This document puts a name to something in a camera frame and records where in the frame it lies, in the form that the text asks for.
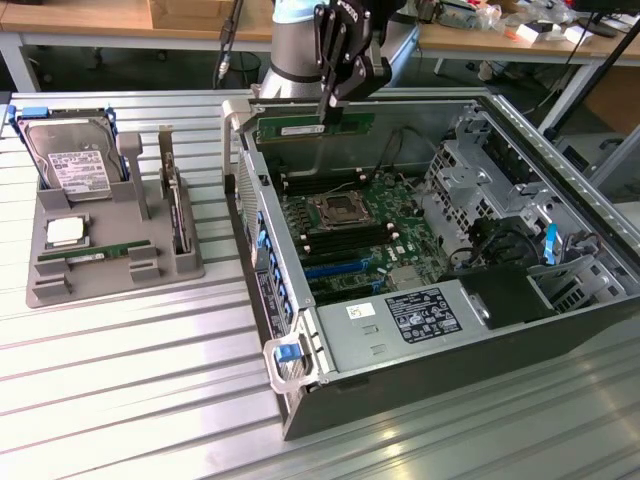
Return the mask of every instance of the aluminum table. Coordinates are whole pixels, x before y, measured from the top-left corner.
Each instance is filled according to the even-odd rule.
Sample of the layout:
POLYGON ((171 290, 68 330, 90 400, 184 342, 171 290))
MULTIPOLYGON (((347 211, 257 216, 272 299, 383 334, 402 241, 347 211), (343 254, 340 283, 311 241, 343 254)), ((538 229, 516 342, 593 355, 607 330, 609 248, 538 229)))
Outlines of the aluminum table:
POLYGON ((173 125, 206 275, 29 310, 36 171, 4 118, 0 478, 640 475, 640 322, 621 323, 568 356, 283 442, 223 201, 223 98, 205 91, 14 96, 18 108, 110 104, 121 131, 142 133, 141 168, 149 175, 160 165, 158 126, 173 125))

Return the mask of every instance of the blue pcie slot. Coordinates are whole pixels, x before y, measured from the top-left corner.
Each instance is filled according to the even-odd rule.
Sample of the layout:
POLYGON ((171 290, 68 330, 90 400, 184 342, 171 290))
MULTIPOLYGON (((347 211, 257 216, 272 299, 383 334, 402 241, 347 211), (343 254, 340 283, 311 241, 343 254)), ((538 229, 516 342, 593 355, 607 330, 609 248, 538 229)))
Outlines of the blue pcie slot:
POLYGON ((360 273, 369 268, 369 262, 373 256, 358 260, 357 262, 343 263, 341 265, 330 265, 327 267, 316 267, 305 270, 304 275, 308 279, 330 277, 332 275, 343 275, 345 273, 360 273))

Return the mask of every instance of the power supply label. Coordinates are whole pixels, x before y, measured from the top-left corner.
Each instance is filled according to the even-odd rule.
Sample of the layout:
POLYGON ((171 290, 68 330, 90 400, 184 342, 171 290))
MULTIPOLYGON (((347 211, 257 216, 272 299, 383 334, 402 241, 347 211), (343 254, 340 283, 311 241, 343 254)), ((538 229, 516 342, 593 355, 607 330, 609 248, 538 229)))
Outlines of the power supply label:
POLYGON ((407 343, 417 343, 462 330, 439 288, 386 298, 407 343))

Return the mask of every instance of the blue latch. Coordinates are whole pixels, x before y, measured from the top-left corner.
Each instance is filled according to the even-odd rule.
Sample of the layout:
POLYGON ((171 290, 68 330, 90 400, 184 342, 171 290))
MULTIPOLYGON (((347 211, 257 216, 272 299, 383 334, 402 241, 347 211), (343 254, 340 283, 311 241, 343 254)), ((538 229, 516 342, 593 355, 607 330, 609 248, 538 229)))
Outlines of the blue latch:
POLYGON ((22 118, 47 118, 49 109, 47 107, 24 107, 22 118))
POLYGON ((544 256, 549 265, 556 264, 556 258, 553 256, 553 246, 556 243, 556 234, 558 233, 558 225, 552 223, 547 228, 547 240, 544 244, 544 256))
POLYGON ((258 234, 258 248, 262 248, 262 245, 264 245, 264 241, 266 239, 267 239, 267 231, 266 230, 260 231, 260 233, 258 234))
POLYGON ((293 310, 291 309, 291 305, 286 300, 284 302, 284 314, 287 316, 287 320, 291 318, 291 316, 293 315, 293 310))
POLYGON ((289 345, 279 345, 276 347, 276 360, 279 363, 293 362, 302 358, 300 345, 292 343, 289 345))

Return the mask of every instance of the cable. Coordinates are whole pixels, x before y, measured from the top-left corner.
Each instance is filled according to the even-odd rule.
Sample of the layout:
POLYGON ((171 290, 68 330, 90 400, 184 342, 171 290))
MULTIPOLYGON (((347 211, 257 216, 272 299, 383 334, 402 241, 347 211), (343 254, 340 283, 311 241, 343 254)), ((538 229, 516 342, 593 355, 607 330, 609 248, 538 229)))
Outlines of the cable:
POLYGON ((529 114, 535 112, 537 109, 542 107, 545 103, 547 103, 549 101, 549 99, 551 97, 553 97, 553 95, 556 93, 556 90, 557 90, 556 89, 556 85, 567 74, 567 71, 568 71, 567 70, 567 66, 569 65, 569 63, 571 63, 571 60, 573 59, 573 56, 578 51, 578 47, 580 47, 580 44, 582 43, 582 40, 584 39, 584 36, 587 33, 587 29, 591 25, 591 21, 593 20, 593 16, 594 16, 594 12, 591 12, 591 15, 589 15, 589 20, 587 21, 586 26, 582 29, 582 34, 580 35, 580 40, 578 40, 578 43, 576 43, 576 46, 573 47, 573 51, 569 55, 569 58, 567 58, 567 61, 564 63, 564 68, 563 68, 562 74, 559 75, 558 78, 556 78, 555 81, 551 84, 551 88, 550 88, 551 91, 549 92, 549 94, 543 100, 541 100, 540 103, 538 103, 535 107, 532 107, 529 110, 526 110, 526 111, 522 112, 522 115, 529 115, 529 114))
POLYGON ((540 253, 538 253, 538 249, 536 248, 536 246, 534 245, 534 243, 531 241, 531 239, 529 237, 527 237, 524 233, 519 232, 518 230, 513 230, 513 229, 505 229, 505 230, 501 230, 502 232, 506 232, 506 233, 511 233, 512 235, 517 236, 518 238, 524 240, 525 244, 527 245, 527 247, 529 247, 529 250, 531 250, 531 253, 533 253, 536 257, 536 260, 538 262, 538 265, 540 265, 540 262, 542 261, 542 258, 540 258, 540 253))
POLYGON ((382 150, 382 155, 380 155, 380 159, 378 160, 378 163, 376 164, 376 166, 373 168, 373 170, 371 171, 371 173, 369 174, 369 179, 373 179, 374 175, 378 172, 378 170, 380 170, 380 167, 382 167, 382 163, 384 162, 384 159, 391 147, 391 144, 393 142, 393 139, 395 138, 396 135, 400 135, 400 143, 398 146, 398 149, 396 150, 396 153, 393 155, 393 157, 391 158, 391 160, 389 160, 388 165, 390 167, 393 167, 395 165, 395 162, 398 158, 398 155, 400 155, 400 152, 402 151, 402 147, 404 146, 404 132, 412 132, 414 133, 421 141, 424 141, 427 143, 427 145, 429 145, 429 147, 431 147, 431 149, 433 150, 433 153, 435 154, 437 152, 437 147, 433 144, 433 142, 431 140, 429 140, 427 138, 426 135, 424 135, 420 130, 418 130, 415 127, 412 127, 411 125, 403 125, 402 127, 398 127, 398 128, 394 128, 393 130, 391 130, 391 135, 389 135, 389 140, 387 140, 387 144, 385 145, 384 149, 382 150))
POLYGON ((471 253, 473 253, 473 252, 475 252, 475 249, 472 248, 472 247, 461 247, 461 248, 458 248, 458 249, 454 250, 453 252, 451 252, 451 255, 449 255, 449 265, 453 265, 453 256, 456 253, 462 253, 462 252, 471 252, 471 253))
POLYGON ((236 31, 238 30, 238 20, 242 12, 244 0, 234 0, 231 13, 227 17, 220 31, 220 52, 213 69, 213 88, 217 89, 220 82, 229 70, 231 62, 231 51, 236 39, 236 31))
POLYGON ((244 59, 242 58, 242 54, 244 52, 238 52, 238 55, 240 56, 240 68, 242 69, 242 78, 244 80, 244 83, 242 84, 242 86, 244 88, 249 88, 251 85, 249 85, 249 79, 247 78, 247 70, 244 67, 244 59))
POLYGON ((385 159, 385 157, 387 155, 387 151, 391 147, 391 143, 393 142, 393 139, 395 138, 395 136, 398 135, 398 133, 400 133, 400 131, 397 128, 394 128, 393 130, 391 130, 391 134, 389 135, 389 140, 387 140, 387 144, 385 145, 384 149, 382 150, 382 154, 380 155, 380 159, 378 160, 378 163, 376 163, 376 166, 373 167, 373 170, 371 170, 371 173, 369 174, 369 180, 372 180, 373 177, 375 176, 375 174, 378 172, 378 170, 380 170, 380 167, 382 167, 382 162, 384 161, 384 159, 385 159))

